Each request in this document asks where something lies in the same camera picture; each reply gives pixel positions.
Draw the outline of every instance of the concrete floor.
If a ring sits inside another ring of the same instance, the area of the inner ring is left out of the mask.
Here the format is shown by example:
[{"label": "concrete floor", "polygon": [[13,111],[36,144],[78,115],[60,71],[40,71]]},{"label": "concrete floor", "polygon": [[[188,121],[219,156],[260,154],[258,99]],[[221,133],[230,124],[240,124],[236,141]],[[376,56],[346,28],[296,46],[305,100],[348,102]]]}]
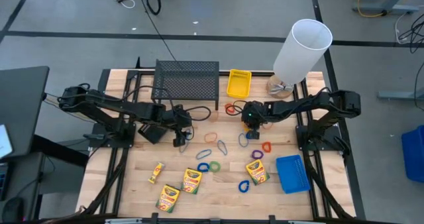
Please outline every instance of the concrete floor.
[{"label": "concrete floor", "polygon": [[[0,28],[19,1],[0,0]],[[143,39],[144,34],[156,32],[140,0],[135,1],[134,9],[126,9],[114,0],[26,0],[9,31],[0,33],[0,41],[6,35],[0,43],[0,69],[49,66],[46,90],[60,95],[65,87],[82,82],[95,87],[102,69],[132,68],[138,56],[142,66],[172,59],[161,40]],[[362,99],[361,116],[347,125],[365,215],[376,221],[422,223],[424,184],[406,178],[400,136],[421,125],[424,114],[412,102],[380,101],[376,93],[411,91],[424,53],[421,49],[411,55],[407,48],[391,48],[398,16],[365,19],[351,11],[353,1],[319,0],[319,5],[335,40],[387,42],[381,47],[345,43],[330,48],[339,88],[356,91]],[[162,6],[160,15],[153,16],[162,34],[199,36],[167,40],[175,57],[220,61],[221,69],[271,70],[282,45],[272,39],[286,37],[299,19],[315,19],[312,0],[162,0]],[[399,29],[407,29],[422,12],[406,16]],[[40,33],[31,36],[28,32]],[[101,34],[117,34],[117,38]],[[245,41],[219,40],[226,36],[241,36]],[[324,59],[314,70],[323,71],[329,84]],[[90,131],[90,123],[42,106],[37,134],[59,142],[80,139]],[[74,148],[84,150],[86,144]],[[83,170],[55,163],[57,172],[42,185],[43,193],[54,193],[44,196],[41,217],[66,215],[75,209]]]}]

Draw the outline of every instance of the wooden tabletop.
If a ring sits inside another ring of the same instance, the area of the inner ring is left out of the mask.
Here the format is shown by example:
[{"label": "wooden tabletop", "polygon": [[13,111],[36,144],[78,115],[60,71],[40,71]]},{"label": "wooden tabletop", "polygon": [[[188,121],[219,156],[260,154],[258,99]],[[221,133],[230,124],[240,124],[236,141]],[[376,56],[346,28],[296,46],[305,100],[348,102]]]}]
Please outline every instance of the wooden tabletop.
[{"label": "wooden tabletop", "polygon": [[[126,75],[127,70],[111,70],[106,94],[122,97]],[[266,93],[267,81],[266,77],[252,77],[250,95],[246,100],[275,100]],[[134,89],[134,83],[131,84],[130,90]],[[152,85],[152,83],[153,76],[142,76],[141,85]],[[238,135],[243,132],[241,117],[231,117],[225,113],[225,104],[236,100],[227,96],[228,77],[221,76],[219,83],[218,111],[215,111],[214,101],[174,102],[174,104],[183,104],[185,109],[206,105],[213,111],[208,120],[193,122],[195,136],[184,153],[180,153],[178,148],[172,146],[172,140],[175,138],[174,132],[167,132],[161,142],[155,145],[150,144],[138,133],[136,134],[134,146],[130,149],[127,161],[119,208],[120,217],[150,217],[153,212],[158,212],[159,217],[163,218],[268,219],[269,215],[275,215],[276,219],[312,219],[309,193],[285,194],[276,170],[276,158],[301,155],[296,143],[296,116],[292,115],[282,122],[274,123],[270,129],[261,128],[260,140],[250,140],[249,145],[243,148],[238,142]],[[324,86],[321,72],[308,74],[307,87],[310,94],[316,94]],[[150,88],[142,88],[138,101],[150,102],[150,94]],[[117,117],[117,113],[107,112]],[[315,110],[313,117],[318,119],[325,113],[324,110]],[[194,118],[202,118],[207,113],[197,110],[190,111],[190,114]],[[305,114],[303,114],[303,119],[306,124]],[[216,132],[218,139],[225,142],[228,155],[225,156],[219,151],[216,142],[205,143],[203,137],[209,132]],[[250,154],[253,150],[261,150],[261,144],[265,141],[272,143],[272,152],[266,153],[262,158],[265,169],[270,174],[270,179],[258,186],[250,182],[249,191],[242,194],[239,192],[238,186],[241,181],[250,180],[245,169],[246,164],[252,161]],[[212,154],[202,160],[196,160],[196,154],[207,148],[212,150]],[[78,207],[79,205],[87,207],[103,187],[110,153],[110,148],[100,148],[90,158],[85,169]],[[328,189],[344,209],[354,215],[352,196],[342,156],[335,151],[325,151],[321,152],[321,159]],[[200,162],[213,160],[221,163],[221,171],[204,173],[197,195],[182,192],[173,213],[166,213],[155,208],[160,191],[165,184],[180,187],[186,168],[196,169]],[[151,184],[148,179],[157,162],[163,162],[166,167],[156,183]],[[321,195],[316,185],[315,187],[320,216],[324,216]],[[108,211],[111,211],[113,196],[114,192],[111,192]]]}]

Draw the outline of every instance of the blue basket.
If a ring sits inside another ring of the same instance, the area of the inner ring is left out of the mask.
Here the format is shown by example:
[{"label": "blue basket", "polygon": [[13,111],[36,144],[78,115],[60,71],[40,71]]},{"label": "blue basket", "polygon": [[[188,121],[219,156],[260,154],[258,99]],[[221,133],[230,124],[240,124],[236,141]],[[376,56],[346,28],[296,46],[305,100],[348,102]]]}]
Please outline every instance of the blue basket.
[{"label": "blue basket", "polygon": [[403,159],[406,176],[424,182],[424,126],[402,135]]},{"label": "blue basket", "polygon": [[292,194],[311,189],[300,155],[277,158],[276,164],[285,193]]}]

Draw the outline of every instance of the blue bin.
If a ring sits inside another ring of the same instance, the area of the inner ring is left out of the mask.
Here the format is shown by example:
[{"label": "blue bin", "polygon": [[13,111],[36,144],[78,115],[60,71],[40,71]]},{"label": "blue bin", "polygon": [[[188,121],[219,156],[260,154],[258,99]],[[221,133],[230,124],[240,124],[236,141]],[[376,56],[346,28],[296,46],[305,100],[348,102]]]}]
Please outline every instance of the blue bin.
[{"label": "blue bin", "polygon": [[424,182],[424,126],[402,135],[403,159],[406,176]]},{"label": "blue bin", "polygon": [[292,194],[311,189],[300,155],[277,158],[276,165],[285,193]]}]

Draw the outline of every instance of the yellow plastic basket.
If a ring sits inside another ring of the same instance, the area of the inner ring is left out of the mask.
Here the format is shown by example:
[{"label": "yellow plastic basket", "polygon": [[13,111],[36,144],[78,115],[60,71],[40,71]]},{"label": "yellow plastic basket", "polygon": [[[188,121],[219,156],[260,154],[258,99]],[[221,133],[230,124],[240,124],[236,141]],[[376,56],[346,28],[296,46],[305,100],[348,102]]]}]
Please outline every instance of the yellow plastic basket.
[{"label": "yellow plastic basket", "polygon": [[248,97],[251,79],[251,72],[231,69],[227,87],[228,96],[242,99]]}]

